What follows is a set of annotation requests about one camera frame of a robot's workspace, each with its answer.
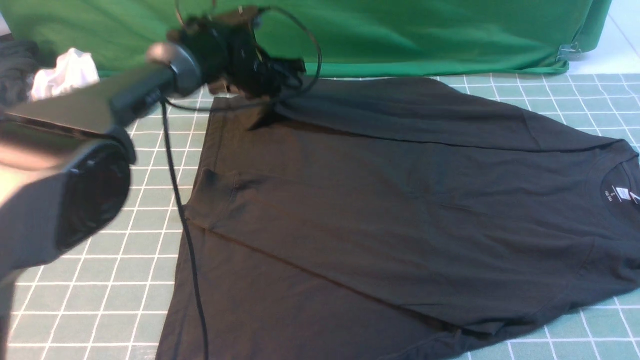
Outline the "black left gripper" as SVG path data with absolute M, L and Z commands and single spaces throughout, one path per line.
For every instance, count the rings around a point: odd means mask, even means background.
M 269 55 L 258 44 L 255 29 L 265 10 L 231 10 L 192 16 L 167 32 L 167 41 L 186 50 L 203 84 L 225 80 L 250 100 L 276 99 L 301 92 L 306 64 L 301 58 Z

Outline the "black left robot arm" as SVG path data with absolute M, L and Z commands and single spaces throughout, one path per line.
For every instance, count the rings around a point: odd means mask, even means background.
M 127 127 L 166 98 L 226 80 L 253 99 L 288 100 L 310 89 L 301 58 L 274 57 L 254 29 L 269 7 L 187 19 L 152 44 L 141 66 L 66 95 L 1 113 L 1 306 L 18 276 L 50 264 L 121 211 L 137 162 Z

